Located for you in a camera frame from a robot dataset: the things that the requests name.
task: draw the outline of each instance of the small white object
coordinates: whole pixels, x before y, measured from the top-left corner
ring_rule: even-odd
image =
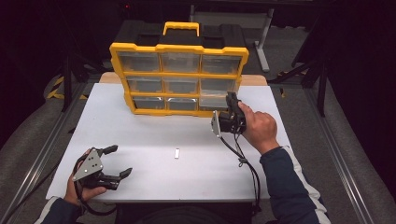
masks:
[[[178,154],[180,153],[180,149],[175,149],[175,159],[178,159]]]

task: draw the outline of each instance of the white rectangular object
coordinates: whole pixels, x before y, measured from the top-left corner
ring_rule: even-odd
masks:
[[[290,145],[270,87],[241,86],[238,98],[254,111],[271,114],[277,122],[277,141]],[[95,84],[46,198],[64,196],[67,178],[88,148],[118,145],[118,151],[102,156],[103,172],[118,175],[134,169],[117,190],[108,190],[97,201],[253,202],[248,166],[238,167],[238,158],[211,132],[210,120],[135,115],[125,104],[121,84]],[[223,137],[234,146],[233,135]],[[261,178],[262,198],[269,198],[260,153],[243,136],[238,142]],[[177,148],[183,155],[175,160]]]

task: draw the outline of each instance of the human arm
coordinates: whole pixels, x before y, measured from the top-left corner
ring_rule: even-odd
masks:
[[[261,154],[274,216],[280,223],[330,223],[319,192],[310,186],[302,167],[288,147],[276,141],[276,121],[262,112],[253,112],[239,103],[245,114],[245,138]]]
[[[84,188],[82,190],[82,199],[87,202],[89,199],[105,192],[106,188],[103,187],[95,189]],[[67,181],[67,189],[64,198],[52,197],[45,205],[35,224],[75,223],[77,218],[83,215],[83,212],[84,209],[80,205],[75,191],[73,174],[71,174]]]

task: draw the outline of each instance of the human hand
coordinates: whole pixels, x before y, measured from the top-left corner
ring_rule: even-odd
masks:
[[[247,128],[242,135],[261,154],[279,147],[276,141],[276,121],[267,114],[260,111],[253,112],[250,107],[242,102],[238,103],[239,108],[244,112],[247,121]]]
[[[69,176],[69,179],[67,181],[67,190],[66,194],[64,195],[64,200],[67,201],[68,203],[74,204],[76,206],[80,206],[78,197],[76,194],[76,190],[74,187],[74,181],[73,181],[73,173]],[[107,191],[105,187],[98,187],[95,189],[82,189],[81,197],[84,202],[87,202],[89,199],[96,197],[100,194],[103,194]]]

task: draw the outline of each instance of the person's right arm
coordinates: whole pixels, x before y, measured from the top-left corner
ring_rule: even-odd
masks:
[[[302,167],[288,147],[276,141],[276,121],[262,112],[253,112],[239,103],[245,113],[245,138],[261,154],[274,216],[280,223],[330,223],[319,192],[310,186]]]

